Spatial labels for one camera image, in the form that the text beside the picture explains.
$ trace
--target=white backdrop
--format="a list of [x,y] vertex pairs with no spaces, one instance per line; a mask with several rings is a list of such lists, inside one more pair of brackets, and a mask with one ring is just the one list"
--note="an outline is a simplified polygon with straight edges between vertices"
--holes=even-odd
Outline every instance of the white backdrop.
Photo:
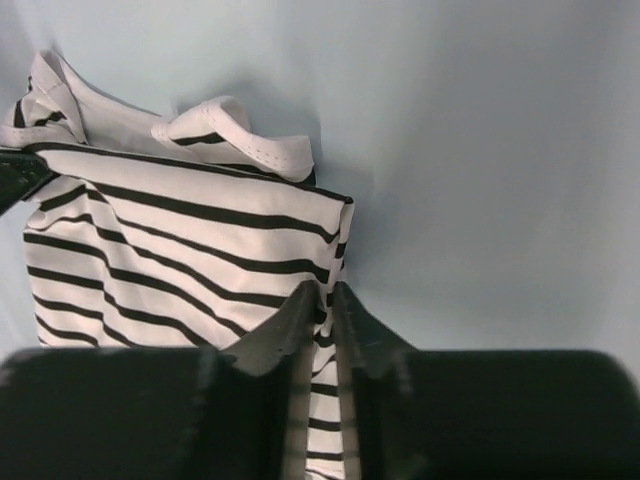
[[[56,46],[169,114],[236,95],[357,202],[350,278],[423,348],[589,347],[640,377],[640,2],[0,0],[0,106]],[[35,340],[0,219],[0,349]]]

